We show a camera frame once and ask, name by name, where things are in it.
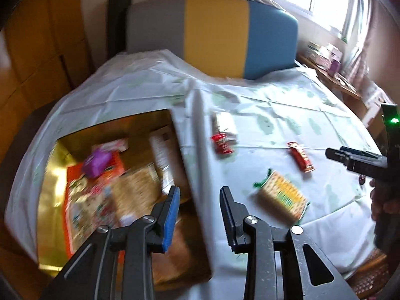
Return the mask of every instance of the human hand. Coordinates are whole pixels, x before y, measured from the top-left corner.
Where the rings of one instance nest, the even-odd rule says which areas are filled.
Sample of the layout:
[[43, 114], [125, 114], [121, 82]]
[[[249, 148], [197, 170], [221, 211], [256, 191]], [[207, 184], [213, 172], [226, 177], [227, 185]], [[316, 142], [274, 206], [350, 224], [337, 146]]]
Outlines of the human hand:
[[371, 218], [376, 221], [379, 215], [383, 212], [389, 214], [400, 214], [400, 199], [391, 199], [390, 201], [383, 201], [380, 195], [387, 195], [390, 193], [390, 186], [380, 181], [371, 180], [370, 185], [374, 187], [371, 191]]

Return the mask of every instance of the red snack bar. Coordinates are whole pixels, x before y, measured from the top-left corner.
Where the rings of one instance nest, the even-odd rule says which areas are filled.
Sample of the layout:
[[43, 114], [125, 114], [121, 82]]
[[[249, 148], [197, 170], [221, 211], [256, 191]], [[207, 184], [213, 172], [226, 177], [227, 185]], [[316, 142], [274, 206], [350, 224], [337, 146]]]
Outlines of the red snack bar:
[[215, 144], [215, 152], [218, 154], [231, 154], [233, 149], [229, 146], [225, 133], [214, 134], [211, 139]]
[[303, 172], [312, 172], [315, 170], [309, 157], [304, 152], [302, 146], [299, 145], [297, 142], [288, 142], [287, 146], [290, 148], [290, 152], [295, 158], [300, 170]]

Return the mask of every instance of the wooden shelf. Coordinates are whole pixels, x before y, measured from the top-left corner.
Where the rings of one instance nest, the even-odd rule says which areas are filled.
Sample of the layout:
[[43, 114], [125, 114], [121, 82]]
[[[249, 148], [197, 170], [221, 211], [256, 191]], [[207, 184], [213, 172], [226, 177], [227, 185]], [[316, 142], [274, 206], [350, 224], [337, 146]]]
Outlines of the wooden shelf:
[[321, 68], [318, 67], [315, 63], [310, 61], [308, 58], [306, 58], [304, 55], [297, 54], [296, 57], [297, 61], [299, 61], [301, 64], [306, 65], [308, 68], [314, 69], [317, 72], [318, 79], [321, 80], [321, 82], [328, 87], [328, 89], [337, 89], [339, 91], [342, 91], [343, 93], [352, 96], [353, 98], [360, 100], [361, 96], [359, 93], [354, 92], [352, 89], [349, 87], [343, 85], [340, 81], [338, 81], [335, 78], [332, 78], [331, 76], [328, 75], [327, 71], [322, 70]]

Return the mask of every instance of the wooden wall panel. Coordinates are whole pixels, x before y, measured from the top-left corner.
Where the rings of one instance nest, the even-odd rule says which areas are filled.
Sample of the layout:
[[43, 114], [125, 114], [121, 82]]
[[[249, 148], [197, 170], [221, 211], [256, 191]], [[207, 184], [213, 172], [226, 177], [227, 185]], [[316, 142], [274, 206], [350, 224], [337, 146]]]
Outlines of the wooden wall panel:
[[85, 38], [81, 0], [49, 0], [55, 45], [59, 53]]
[[0, 109], [0, 161], [33, 108], [18, 88]]
[[42, 65], [22, 84], [22, 89], [35, 109], [69, 93], [69, 83], [60, 58], [57, 56]]
[[23, 82], [57, 54], [48, 0], [22, 0], [5, 25], [5, 38]]
[[51, 277], [39, 271], [28, 256], [0, 248], [0, 267], [9, 283], [25, 300], [37, 300]]
[[4, 105], [20, 83], [7, 51], [4, 33], [0, 31], [0, 107]]
[[85, 39], [72, 48], [65, 50], [63, 59], [69, 80], [74, 88], [78, 87], [91, 75], [89, 49]]

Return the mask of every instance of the plastic table cover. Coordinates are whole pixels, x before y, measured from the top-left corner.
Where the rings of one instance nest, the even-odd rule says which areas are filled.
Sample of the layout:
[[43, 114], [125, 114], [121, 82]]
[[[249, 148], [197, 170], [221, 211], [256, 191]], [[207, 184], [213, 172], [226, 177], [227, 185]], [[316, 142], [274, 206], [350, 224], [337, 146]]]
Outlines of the plastic table cover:
[[[276, 169], [310, 200], [301, 226], [341, 273], [359, 267], [373, 246], [371, 187], [325, 158], [342, 145], [379, 150], [361, 121], [320, 81], [315, 71], [292, 68], [256, 80], [205, 75], [169, 51], [117, 55], [62, 98], [37, 132], [12, 186], [5, 222], [37, 261], [41, 183], [55, 141], [123, 116], [170, 109], [202, 224], [213, 278], [179, 299], [242, 299], [247, 255], [231, 252], [219, 205], [229, 186], [237, 202], [271, 226], [289, 228], [259, 203], [253, 183]], [[211, 142], [213, 111], [228, 111], [238, 130], [235, 153], [221, 159]], [[286, 143], [297, 141], [316, 168], [304, 175]]]

